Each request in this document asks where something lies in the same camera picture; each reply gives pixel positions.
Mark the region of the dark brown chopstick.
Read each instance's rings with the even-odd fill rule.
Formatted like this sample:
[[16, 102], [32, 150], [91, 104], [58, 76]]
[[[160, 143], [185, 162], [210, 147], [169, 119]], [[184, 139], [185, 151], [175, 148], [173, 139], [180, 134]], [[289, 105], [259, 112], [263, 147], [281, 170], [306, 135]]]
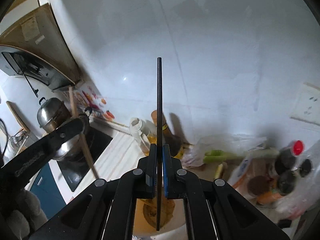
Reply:
[[162, 197], [162, 58], [157, 58], [157, 217], [156, 230], [161, 224], [161, 197]]

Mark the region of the dark soy sauce bottle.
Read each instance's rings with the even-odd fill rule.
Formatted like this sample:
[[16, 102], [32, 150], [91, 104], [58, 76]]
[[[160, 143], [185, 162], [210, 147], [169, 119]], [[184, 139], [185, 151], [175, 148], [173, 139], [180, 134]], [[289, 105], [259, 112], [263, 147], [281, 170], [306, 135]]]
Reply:
[[171, 156], [177, 159], [182, 159], [183, 141], [180, 137], [171, 132], [164, 115], [162, 115], [162, 134], [163, 143], [169, 145]]

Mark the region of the blue cabinet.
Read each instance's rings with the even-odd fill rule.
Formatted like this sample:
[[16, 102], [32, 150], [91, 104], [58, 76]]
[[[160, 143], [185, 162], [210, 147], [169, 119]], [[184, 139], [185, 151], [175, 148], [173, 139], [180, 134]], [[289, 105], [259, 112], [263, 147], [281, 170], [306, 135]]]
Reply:
[[41, 209], [48, 219], [66, 206], [48, 163], [39, 171], [30, 191], [38, 197]]

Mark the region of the striped cat table mat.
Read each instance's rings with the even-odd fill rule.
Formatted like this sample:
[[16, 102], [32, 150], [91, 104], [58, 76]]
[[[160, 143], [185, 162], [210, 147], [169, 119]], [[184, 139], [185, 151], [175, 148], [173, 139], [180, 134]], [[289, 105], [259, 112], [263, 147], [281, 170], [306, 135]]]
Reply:
[[145, 154], [135, 139], [128, 134], [118, 132], [94, 163], [94, 167], [99, 178], [106, 181], [116, 180], [135, 169], [143, 157]]

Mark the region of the cooking oil jug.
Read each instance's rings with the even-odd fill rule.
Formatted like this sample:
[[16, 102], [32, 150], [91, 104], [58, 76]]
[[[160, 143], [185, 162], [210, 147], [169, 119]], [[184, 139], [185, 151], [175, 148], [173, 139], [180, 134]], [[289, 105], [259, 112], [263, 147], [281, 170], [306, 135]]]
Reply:
[[130, 119], [129, 130], [141, 151], [148, 156], [151, 144], [156, 144], [156, 135], [152, 133], [146, 122], [139, 118]]

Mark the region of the green vegetable in bag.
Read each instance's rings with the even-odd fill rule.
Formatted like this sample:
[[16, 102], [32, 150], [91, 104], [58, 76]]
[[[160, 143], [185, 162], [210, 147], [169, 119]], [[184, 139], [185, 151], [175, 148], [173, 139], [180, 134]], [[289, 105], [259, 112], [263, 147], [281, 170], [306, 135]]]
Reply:
[[223, 162], [229, 160], [242, 160], [247, 157], [251, 157], [253, 159], [275, 158], [278, 154], [279, 151], [272, 148], [251, 150], [241, 154], [229, 153], [222, 150], [211, 150], [205, 153], [203, 163], [209, 164], [213, 162]]

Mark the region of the cream ribbed utensil holder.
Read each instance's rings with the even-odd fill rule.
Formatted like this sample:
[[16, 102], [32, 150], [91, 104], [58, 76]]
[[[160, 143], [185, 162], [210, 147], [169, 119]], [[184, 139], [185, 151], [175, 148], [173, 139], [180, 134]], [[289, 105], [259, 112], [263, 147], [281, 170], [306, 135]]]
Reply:
[[162, 197], [159, 230], [156, 204], [155, 198], [137, 200], [133, 235], [140, 239], [187, 239], [183, 200]]

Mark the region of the steel wok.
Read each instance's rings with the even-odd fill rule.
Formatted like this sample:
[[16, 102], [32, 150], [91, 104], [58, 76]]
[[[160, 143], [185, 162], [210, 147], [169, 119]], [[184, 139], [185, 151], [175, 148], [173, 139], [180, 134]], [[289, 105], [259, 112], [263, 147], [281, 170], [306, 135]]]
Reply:
[[[86, 107], [84, 113], [79, 116], [84, 120], [84, 135], [88, 133], [90, 129], [89, 117], [92, 114], [93, 109], [91, 107]], [[61, 147], [56, 151], [53, 159], [56, 161], [64, 161], [74, 159], [81, 152], [81, 144], [79, 135], [74, 136], [72, 139], [66, 141], [61, 145]]]

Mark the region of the orange white salt bag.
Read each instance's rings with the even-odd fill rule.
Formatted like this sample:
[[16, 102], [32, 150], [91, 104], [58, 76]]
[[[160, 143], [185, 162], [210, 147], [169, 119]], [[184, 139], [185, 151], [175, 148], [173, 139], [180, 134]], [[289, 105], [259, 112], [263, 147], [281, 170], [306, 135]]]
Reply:
[[234, 189], [236, 189], [243, 183], [244, 179], [247, 176], [247, 172], [251, 166], [252, 159], [253, 156], [251, 154], [247, 155], [242, 160], [240, 165], [237, 168], [235, 168], [231, 173], [227, 183], [231, 185]]

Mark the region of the steel steamer pot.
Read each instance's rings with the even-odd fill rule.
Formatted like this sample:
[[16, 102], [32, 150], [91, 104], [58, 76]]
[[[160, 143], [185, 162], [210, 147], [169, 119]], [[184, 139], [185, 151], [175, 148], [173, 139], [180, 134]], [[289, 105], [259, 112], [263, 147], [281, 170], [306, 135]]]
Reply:
[[40, 108], [37, 111], [37, 121], [40, 128], [47, 133], [51, 133], [60, 127], [65, 121], [71, 118], [71, 113], [65, 106], [64, 102], [58, 98], [39, 100]]

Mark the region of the brown spice jar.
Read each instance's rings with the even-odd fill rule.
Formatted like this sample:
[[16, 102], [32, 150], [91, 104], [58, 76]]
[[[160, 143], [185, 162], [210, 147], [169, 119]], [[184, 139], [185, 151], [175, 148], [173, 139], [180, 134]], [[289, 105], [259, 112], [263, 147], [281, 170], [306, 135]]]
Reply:
[[270, 181], [265, 176], [256, 176], [247, 184], [247, 190], [250, 196], [257, 197], [270, 189]]

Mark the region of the red cap sauce bottle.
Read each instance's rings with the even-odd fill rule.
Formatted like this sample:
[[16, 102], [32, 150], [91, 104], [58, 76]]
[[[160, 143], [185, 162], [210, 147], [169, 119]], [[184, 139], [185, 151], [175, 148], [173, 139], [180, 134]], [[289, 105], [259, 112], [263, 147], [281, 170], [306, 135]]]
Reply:
[[281, 175], [288, 170], [292, 170], [297, 157], [304, 151], [304, 143], [301, 140], [295, 140], [289, 143], [285, 148], [279, 151], [274, 162], [276, 175]]

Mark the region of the range hood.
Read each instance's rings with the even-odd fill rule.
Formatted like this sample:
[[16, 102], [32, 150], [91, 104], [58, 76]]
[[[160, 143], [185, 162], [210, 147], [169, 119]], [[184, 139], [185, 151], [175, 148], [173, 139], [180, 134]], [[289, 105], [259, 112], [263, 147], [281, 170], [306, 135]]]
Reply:
[[81, 80], [80, 68], [48, 3], [1, 34], [1, 70], [8, 76], [33, 78], [53, 92], [67, 90]]

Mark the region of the clear plastic bag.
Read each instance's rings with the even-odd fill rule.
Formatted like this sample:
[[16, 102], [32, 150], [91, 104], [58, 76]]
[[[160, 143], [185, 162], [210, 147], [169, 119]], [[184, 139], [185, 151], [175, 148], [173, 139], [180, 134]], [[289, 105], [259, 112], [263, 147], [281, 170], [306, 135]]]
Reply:
[[296, 219], [319, 200], [319, 141], [303, 153], [300, 166], [303, 163], [309, 164], [311, 170], [298, 173], [293, 191], [276, 204], [276, 212], [282, 219]]

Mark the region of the colourful wall sticker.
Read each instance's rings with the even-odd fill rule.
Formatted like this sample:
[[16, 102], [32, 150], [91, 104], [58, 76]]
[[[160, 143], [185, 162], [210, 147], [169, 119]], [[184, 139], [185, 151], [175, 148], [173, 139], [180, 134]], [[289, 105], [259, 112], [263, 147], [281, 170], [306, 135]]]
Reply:
[[114, 115], [109, 110], [107, 100], [103, 97], [92, 81], [81, 81], [72, 88], [73, 101], [83, 112], [91, 107], [92, 115], [106, 121], [113, 121]]

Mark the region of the white wall socket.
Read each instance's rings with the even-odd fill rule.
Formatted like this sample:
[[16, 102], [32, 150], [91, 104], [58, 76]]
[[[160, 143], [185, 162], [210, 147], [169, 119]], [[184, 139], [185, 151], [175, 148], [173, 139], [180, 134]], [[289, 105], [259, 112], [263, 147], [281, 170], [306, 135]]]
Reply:
[[319, 126], [319, 110], [319, 87], [303, 83], [290, 118]]

